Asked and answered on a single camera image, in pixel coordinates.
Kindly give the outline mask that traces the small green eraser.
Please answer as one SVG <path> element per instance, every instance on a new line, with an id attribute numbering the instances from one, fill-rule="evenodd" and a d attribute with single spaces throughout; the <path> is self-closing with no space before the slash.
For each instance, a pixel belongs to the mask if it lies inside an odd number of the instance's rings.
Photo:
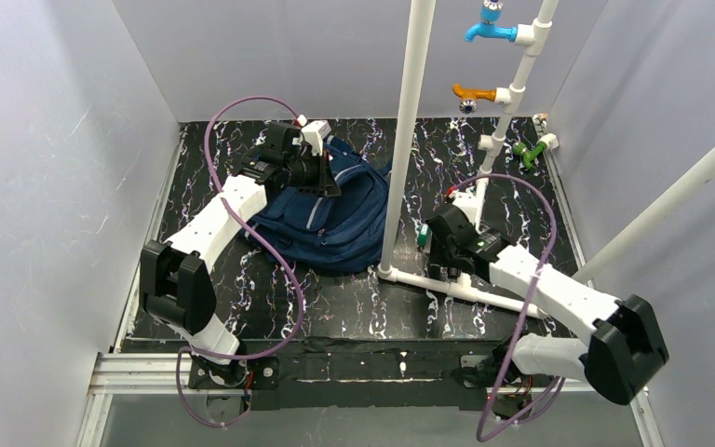
<path id="1" fill-rule="evenodd" d="M 428 224 L 423 223 L 418 228 L 416 243 L 419 247 L 424 249 L 427 246 L 427 244 L 429 243 L 430 238 L 431 238 L 430 227 Z"/>

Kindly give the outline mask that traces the navy blue student backpack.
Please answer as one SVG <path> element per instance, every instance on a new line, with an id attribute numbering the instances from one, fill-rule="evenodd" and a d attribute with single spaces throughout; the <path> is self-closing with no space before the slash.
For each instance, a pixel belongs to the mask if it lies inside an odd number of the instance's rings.
<path id="1" fill-rule="evenodd" d="M 381 258 L 392 164 L 376 168 L 332 135 L 324 147 L 342 194 L 319 197 L 289 187 L 249 225 L 290 264 L 353 274 Z"/>

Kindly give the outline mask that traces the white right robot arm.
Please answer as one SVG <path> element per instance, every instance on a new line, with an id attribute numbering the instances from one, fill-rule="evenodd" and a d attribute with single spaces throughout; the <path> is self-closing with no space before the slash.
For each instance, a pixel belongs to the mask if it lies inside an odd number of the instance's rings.
<path id="1" fill-rule="evenodd" d="M 572 333 L 564 338 L 513 331 L 475 372 L 505 381 L 530 375 L 573 379 L 614 404 L 627 405 L 668 363 L 654 308 L 639 295 L 617 298 L 540 264 L 506 235 L 478 231 L 453 204 L 438 208 L 426 224 L 437 266 L 514 292 Z"/>

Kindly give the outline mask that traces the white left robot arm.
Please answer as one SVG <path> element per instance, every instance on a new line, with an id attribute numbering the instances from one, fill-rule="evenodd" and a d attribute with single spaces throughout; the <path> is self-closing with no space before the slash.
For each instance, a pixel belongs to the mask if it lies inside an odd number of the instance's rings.
<path id="1" fill-rule="evenodd" d="M 218 194 L 183 229 L 165 241 L 150 240 L 140 258 L 143 311 L 169 326 L 193 354 L 219 367 L 242 360 L 240 341 L 216 315 L 210 273 L 249 219 L 271 196 L 291 188 L 317 196 L 338 196 L 325 140 L 325 120 L 271 122 L 265 140 L 236 161 Z"/>

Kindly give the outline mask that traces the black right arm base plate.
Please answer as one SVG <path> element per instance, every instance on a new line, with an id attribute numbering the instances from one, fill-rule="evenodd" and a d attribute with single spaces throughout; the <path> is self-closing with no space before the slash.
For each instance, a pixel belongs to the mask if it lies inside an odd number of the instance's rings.
<path id="1" fill-rule="evenodd" d="M 463 355 L 449 377 L 466 388 L 491 388 L 503 359 L 501 354 Z M 523 373 L 514 361 L 510 361 L 501 388 L 508 388 L 510 394 L 528 394 L 534 387 L 547 387 L 553 380 L 557 381 L 551 375 Z"/>

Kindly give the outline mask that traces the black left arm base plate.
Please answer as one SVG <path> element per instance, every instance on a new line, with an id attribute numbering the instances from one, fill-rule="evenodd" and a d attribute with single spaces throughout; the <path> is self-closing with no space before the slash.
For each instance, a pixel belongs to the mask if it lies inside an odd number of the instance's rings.
<path id="1" fill-rule="evenodd" d="M 192 389 L 275 389 L 279 373 L 280 362 L 275 357 L 231 360 L 222 365 L 193 355 L 187 385 Z"/>

